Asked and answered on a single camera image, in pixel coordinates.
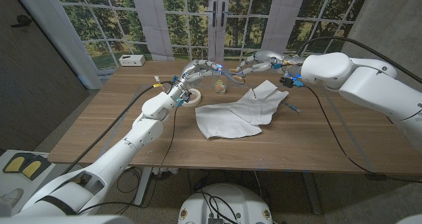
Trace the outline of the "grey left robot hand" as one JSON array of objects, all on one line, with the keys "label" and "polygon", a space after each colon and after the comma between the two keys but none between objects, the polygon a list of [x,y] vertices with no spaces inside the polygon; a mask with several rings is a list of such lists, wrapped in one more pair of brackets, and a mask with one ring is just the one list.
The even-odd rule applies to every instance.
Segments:
[{"label": "grey left robot hand", "polygon": [[204,77],[218,76],[222,73],[222,66],[209,60],[191,61],[176,80],[173,88],[168,92],[172,100],[177,103],[191,100],[191,88],[200,83]]}]

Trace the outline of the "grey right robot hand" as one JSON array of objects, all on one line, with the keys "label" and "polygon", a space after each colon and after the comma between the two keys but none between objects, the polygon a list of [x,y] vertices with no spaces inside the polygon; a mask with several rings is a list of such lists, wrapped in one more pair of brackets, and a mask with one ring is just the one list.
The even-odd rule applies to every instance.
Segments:
[{"label": "grey right robot hand", "polygon": [[284,55],[269,50],[261,50],[253,53],[243,60],[235,69],[229,71],[240,77],[246,77],[253,72],[266,72],[276,70],[280,74],[292,77],[300,77],[301,68],[306,57],[298,55]]}]

